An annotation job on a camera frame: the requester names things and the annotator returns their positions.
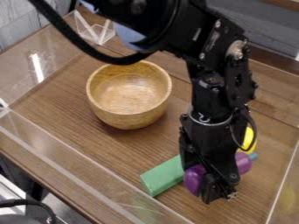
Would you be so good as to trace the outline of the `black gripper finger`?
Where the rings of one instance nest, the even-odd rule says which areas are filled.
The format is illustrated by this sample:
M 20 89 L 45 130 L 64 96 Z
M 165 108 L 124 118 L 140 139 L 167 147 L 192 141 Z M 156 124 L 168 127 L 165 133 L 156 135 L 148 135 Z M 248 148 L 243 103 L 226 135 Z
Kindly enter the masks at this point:
M 204 175 L 200 184 L 200 198 L 204 204 L 209 204 L 217 199 L 232 200 L 238 196 L 238 191 L 222 178 L 208 173 Z
M 179 138 L 179 151 L 181 158 L 181 168 L 187 170 L 189 167 L 199 163 L 195 148 L 184 136 Z

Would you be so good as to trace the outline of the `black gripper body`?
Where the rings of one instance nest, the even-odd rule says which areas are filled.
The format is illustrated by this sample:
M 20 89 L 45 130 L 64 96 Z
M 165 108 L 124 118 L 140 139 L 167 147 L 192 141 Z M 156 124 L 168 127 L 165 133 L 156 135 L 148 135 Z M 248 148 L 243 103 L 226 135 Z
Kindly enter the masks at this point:
M 223 117 L 204 118 L 201 113 L 188 112 L 180 117 L 180 136 L 184 136 L 197 156 L 199 163 L 207 171 L 222 178 L 236 189 L 240 181 L 235 155 L 242 148 L 247 127 L 254 130 L 256 141 L 256 124 L 247 112 L 231 112 Z

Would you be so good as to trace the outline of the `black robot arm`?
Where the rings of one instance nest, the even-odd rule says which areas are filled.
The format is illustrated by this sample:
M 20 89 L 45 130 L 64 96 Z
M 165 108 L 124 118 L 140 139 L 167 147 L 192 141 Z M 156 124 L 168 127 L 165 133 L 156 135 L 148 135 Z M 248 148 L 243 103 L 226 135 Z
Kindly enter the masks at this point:
M 95 14 L 139 35 L 123 38 L 133 54 L 112 57 L 85 42 L 45 0 L 28 1 L 92 58 L 124 66 L 167 51 L 183 59 L 191 80 L 191 106 L 180 117 L 183 181 L 204 203 L 234 199 L 247 171 L 238 157 L 258 141 L 246 134 L 258 129 L 248 107 L 258 83 L 243 28 L 205 0 L 80 0 Z

